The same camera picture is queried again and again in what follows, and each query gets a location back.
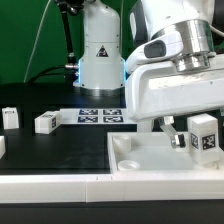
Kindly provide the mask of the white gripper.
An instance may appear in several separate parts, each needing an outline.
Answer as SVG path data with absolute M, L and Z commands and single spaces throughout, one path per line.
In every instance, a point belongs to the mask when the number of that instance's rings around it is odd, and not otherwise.
M 207 69 L 180 72 L 174 60 L 183 48 L 181 34 L 173 31 L 140 45 L 126 61 L 128 117 L 134 121 L 161 117 L 159 126 L 174 149 L 186 143 L 173 127 L 172 116 L 224 106 L 224 54 L 210 53 Z

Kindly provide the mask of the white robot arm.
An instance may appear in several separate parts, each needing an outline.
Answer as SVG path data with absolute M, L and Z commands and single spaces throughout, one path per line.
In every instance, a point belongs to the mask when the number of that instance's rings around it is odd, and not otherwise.
M 224 106 L 224 54 L 214 51 L 215 0 L 137 0 L 130 13 L 135 50 L 120 54 L 120 18 L 101 0 L 84 2 L 84 54 L 74 85 L 93 95 L 125 90 L 139 132 L 160 127 L 176 147 L 177 115 Z

